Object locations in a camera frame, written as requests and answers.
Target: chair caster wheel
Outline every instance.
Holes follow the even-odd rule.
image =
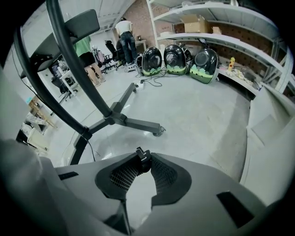
[[[161,126],[161,131],[160,131],[158,134],[153,133],[153,135],[154,135],[155,137],[160,137],[160,136],[164,133],[164,131],[166,131],[166,129],[165,129],[163,126]]]

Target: black shorts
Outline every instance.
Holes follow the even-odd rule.
[[[91,52],[83,53],[79,58],[84,68],[95,63],[95,59]]]

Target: concrete floor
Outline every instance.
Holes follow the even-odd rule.
[[[123,68],[112,71],[97,90],[110,106],[119,100],[131,82],[139,81],[136,75],[137,72],[125,73]],[[163,86],[146,83],[144,90],[132,94],[122,113],[160,123],[167,131],[161,137],[154,137],[151,133],[119,125],[107,126],[90,140],[96,161],[132,153],[140,146],[143,150],[212,166],[239,181],[246,154],[249,101],[223,82],[202,84],[189,76],[163,77],[158,82]],[[63,107],[87,126],[102,118],[82,90],[63,103]],[[58,128],[48,128],[45,134],[51,140],[48,157],[54,166],[63,166],[69,162],[77,133],[56,116],[54,119]],[[92,161],[87,145],[80,163]],[[150,198],[155,194],[151,174],[135,179],[127,193],[131,226],[137,228],[148,215]]]

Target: woman in green shirt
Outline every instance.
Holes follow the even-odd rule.
[[[74,49],[80,58],[85,70],[88,72],[88,75],[94,85],[100,85],[101,82],[106,81],[102,76],[99,66],[95,63],[95,59],[90,49],[90,37],[87,36],[77,43],[74,44]],[[95,69],[95,72],[99,75],[100,79],[97,80],[94,71],[90,68],[92,66]]]

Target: person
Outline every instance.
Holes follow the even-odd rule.
[[[84,69],[88,72],[89,78],[91,79],[93,85],[99,86],[101,82],[106,80],[102,76],[99,66],[95,63],[95,59],[90,49],[90,41],[90,37],[87,36],[75,43],[74,49],[80,58]],[[96,78],[95,72],[90,66],[92,66],[92,68],[94,68],[95,72],[98,74],[99,80]]]
[[[126,18],[122,18],[121,21],[116,25],[116,30],[118,35],[121,38],[121,44],[124,50],[125,59],[128,65],[134,63],[135,59],[137,58],[137,51],[135,47],[135,40],[132,35],[132,23]]]

